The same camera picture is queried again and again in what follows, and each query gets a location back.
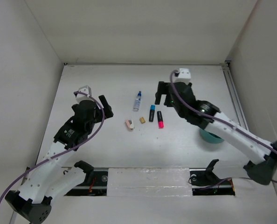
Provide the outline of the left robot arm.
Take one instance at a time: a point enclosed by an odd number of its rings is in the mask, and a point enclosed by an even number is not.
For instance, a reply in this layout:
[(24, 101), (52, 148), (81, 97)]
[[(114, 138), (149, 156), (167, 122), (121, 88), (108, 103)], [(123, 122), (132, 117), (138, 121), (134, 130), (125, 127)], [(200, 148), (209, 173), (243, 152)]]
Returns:
[(43, 223), (53, 203), (75, 186), (93, 181), (94, 167), (84, 161), (76, 162), (64, 177), (55, 178), (78, 148), (96, 135), (94, 125), (113, 117), (105, 96), (99, 96), (97, 102), (89, 94), (77, 91), (75, 97), (74, 115), (58, 130), (43, 161), (30, 168), (31, 174), (17, 190), (10, 190), (5, 195), (10, 207), (31, 224)]

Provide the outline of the pink capped black highlighter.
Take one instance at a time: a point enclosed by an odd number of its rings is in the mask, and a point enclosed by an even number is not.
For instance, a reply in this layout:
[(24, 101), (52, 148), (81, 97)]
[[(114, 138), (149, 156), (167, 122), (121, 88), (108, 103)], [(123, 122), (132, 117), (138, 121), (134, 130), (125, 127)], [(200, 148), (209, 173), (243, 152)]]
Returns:
[(161, 111), (157, 111), (157, 119), (158, 119), (158, 126), (159, 129), (164, 128), (164, 121), (163, 121), (163, 116)]

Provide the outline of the teal round container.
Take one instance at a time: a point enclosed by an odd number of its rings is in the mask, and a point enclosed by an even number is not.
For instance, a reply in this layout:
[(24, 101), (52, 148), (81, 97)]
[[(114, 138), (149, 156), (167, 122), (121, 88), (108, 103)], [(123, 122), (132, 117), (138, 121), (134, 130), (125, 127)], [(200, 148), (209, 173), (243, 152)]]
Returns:
[(224, 142), (224, 139), (203, 129), (200, 129), (200, 135), (203, 138), (203, 140), (210, 144), (220, 144)]

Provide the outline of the clear spray bottle blue cap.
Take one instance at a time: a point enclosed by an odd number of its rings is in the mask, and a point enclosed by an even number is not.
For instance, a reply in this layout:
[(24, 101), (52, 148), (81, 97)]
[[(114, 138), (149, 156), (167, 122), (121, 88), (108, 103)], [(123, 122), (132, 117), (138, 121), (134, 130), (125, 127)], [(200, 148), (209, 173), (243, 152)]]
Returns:
[(137, 112), (140, 108), (140, 104), (141, 104), (141, 97), (142, 97), (142, 92), (139, 91), (136, 98), (135, 98), (135, 101), (134, 101), (134, 106), (133, 106), (133, 111)]

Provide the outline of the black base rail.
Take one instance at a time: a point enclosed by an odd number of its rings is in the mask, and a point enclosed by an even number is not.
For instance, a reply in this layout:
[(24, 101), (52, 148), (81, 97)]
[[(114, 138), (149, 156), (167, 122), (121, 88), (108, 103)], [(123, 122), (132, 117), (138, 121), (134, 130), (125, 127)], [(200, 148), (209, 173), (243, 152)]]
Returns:
[[(97, 168), (92, 177), (86, 177), (85, 181), (72, 190), (68, 196), (107, 196), (109, 168)], [(192, 186), (192, 196), (234, 196), (235, 189), (232, 181), (225, 181), (220, 185), (207, 189), (206, 187), (195, 186), (196, 175), (190, 174), (188, 183)]]

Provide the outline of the pink eraser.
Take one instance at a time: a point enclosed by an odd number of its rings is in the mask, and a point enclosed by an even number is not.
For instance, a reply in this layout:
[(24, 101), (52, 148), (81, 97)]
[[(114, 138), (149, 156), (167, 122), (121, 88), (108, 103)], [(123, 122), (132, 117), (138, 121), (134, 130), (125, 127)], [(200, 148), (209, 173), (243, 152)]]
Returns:
[(125, 121), (125, 123), (126, 123), (126, 125), (127, 125), (127, 128), (129, 129), (129, 130), (133, 130), (134, 129), (134, 123), (133, 123), (133, 121), (131, 120), (131, 119), (127, 119), (126, 121)]

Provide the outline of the aluminium side rail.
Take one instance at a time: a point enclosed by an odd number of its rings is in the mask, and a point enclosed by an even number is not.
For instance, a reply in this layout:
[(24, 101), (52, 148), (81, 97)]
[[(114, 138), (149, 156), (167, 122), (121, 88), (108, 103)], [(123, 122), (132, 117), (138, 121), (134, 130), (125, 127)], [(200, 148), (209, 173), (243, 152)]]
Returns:
[(236, 113), (235, 120), (228, 118), (227, 115), (222, 115), (222, 118), (225, 118), (227, 122), (233, 124), (237, 128), (236, 130), (232, 130), (231, 127), (223, 127), (222, 136), (226, 138), (226, 142), (237, 148), (247, 156), (250, 161), (258, 164), (263, 161), (263, 152), (260, 151), (259, 145), (256, 142), (240, 133), (240, 131), (245, 131), (246, 134), (250, 134), (229, 66), (227, 63), (223, 63), (221, 67)]

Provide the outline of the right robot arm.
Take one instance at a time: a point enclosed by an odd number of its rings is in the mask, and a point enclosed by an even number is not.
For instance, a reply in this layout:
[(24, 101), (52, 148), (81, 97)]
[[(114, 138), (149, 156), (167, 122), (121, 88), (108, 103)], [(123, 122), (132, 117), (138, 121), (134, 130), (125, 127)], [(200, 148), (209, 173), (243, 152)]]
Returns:
[(162, 95), (166, 96), (164, 105), (174, 108), (189, 126), (228, 142), (249, 159), (247, 164), (239, 167), (223, 165), (218, 158), (210, 160), (206, 168), (192, 174), (192, 184), (208, 189), (236, 177), (261, 185), (273, 181), (277, 169), (277, 141), (269, 142), (255, 136), (231, 121), (217, 106), (197, 100), (189, 78), (178, 78), (169, 83), (160, 81), (155, 94), (156, 105), (160, 104)]

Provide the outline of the blue capped black highlighter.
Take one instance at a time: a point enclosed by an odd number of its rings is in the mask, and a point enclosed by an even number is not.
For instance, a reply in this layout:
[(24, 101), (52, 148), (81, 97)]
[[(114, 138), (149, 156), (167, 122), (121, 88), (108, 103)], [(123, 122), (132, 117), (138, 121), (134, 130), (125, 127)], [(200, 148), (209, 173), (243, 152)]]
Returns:
[(153, 122), (154, 115), (155, 115), (155, 105), (151, 105), (150, 111), (149, 111), (149, 122)]

